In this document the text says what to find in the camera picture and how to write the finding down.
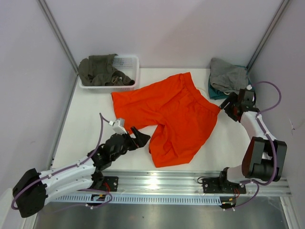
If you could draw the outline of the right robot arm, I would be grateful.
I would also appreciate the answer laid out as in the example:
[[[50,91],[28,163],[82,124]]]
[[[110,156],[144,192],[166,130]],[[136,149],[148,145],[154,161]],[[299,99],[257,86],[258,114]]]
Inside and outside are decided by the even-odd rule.
[[[270,133],[255,103],[254,90],[241,89],[239,93],[230,93],[220,105],[220,109],[244,127],[250,139],[241,164],[226,167],[220,173],[217,185],[222,192],[249,183],[267,186],[281,178],[287,144]]]

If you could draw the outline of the orange shorts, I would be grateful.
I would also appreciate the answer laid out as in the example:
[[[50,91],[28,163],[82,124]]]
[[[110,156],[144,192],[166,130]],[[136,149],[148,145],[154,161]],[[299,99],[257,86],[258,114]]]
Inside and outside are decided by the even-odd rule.
[[[156,126],[149,153],[156,167],[190,163],[214,130],[220,108],[196,89],[190,72],[143,88],[112,93],[115,116],[125,129]]]

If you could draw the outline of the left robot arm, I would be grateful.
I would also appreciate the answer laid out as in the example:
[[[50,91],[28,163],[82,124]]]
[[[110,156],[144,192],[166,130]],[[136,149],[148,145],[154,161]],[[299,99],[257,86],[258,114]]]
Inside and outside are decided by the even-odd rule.
[[[79,190],[100,190],[104,183],[103,170],[127,152],[144,147],[151,138],[135,127],[131,131],[134,137],[129,133],[113,134],[71,165],[41,172],[29,169],[12,190],[11,208],[27,218],[58,197]]]

